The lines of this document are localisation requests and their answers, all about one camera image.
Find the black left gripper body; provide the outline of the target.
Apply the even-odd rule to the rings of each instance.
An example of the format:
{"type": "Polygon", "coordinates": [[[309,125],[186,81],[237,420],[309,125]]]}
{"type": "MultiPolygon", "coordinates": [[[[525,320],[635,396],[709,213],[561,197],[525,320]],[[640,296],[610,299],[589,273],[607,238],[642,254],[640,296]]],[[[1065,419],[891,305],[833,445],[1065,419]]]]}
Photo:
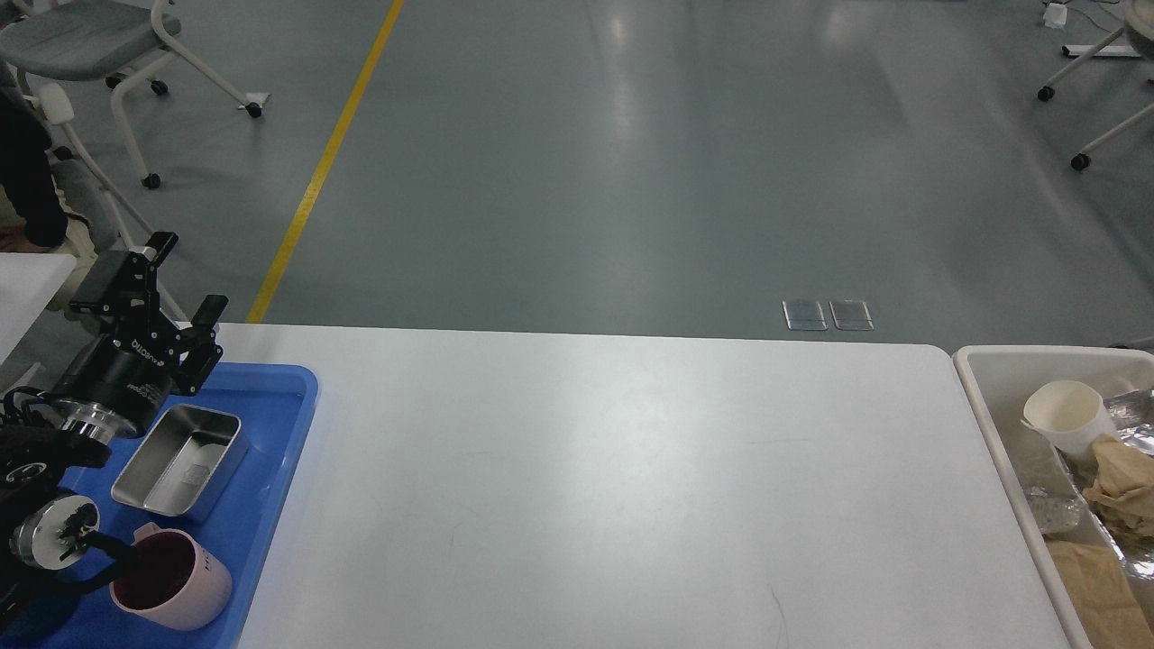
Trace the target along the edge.
{"type": "Polygon", "coordinates": [[[205,382],[205,320],[178,327],[162,313],[158,270],[166,249],[105,251],[69,303],[97,337],[50,390],[60,428],[99,443],[140,438],[168,395],[205,382]]]}

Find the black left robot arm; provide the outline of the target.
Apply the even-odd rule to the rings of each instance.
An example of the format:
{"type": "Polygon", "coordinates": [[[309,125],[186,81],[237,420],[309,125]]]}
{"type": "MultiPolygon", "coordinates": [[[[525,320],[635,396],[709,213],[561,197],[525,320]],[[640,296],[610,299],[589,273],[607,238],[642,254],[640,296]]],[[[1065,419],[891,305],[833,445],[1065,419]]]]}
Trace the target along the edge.
{"type": "Polygon", "coordinates": [[[127,542],[102,534],[92,498],[62,480],[105,467],[114,439],[144,435],[162,403],[197,394],[223,355],[226,296],[207,296],[186,327],[162,313],[158,270],[178,239],[153,233],[99,255],[69,303],[98,324],[95,340],[53,388],[3,394],[3,629],[36,599],[77,599],[138,567],[127,542]]]}

